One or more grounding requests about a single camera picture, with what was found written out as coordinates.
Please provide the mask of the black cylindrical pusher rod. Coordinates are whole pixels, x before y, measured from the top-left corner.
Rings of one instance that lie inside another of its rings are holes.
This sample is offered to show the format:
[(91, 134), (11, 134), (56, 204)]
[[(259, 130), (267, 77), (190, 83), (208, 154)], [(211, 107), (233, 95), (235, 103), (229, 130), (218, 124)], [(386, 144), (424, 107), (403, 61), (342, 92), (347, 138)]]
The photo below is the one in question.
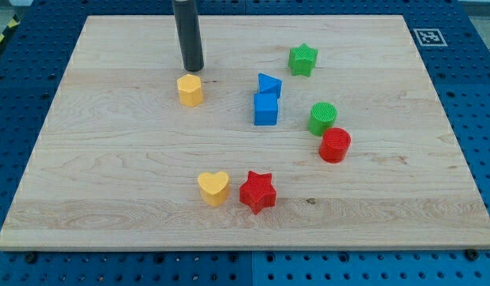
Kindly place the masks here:
[(183, 66), (189, 72), (203, 69), (203, 46), (195, 0), (172, 0)]

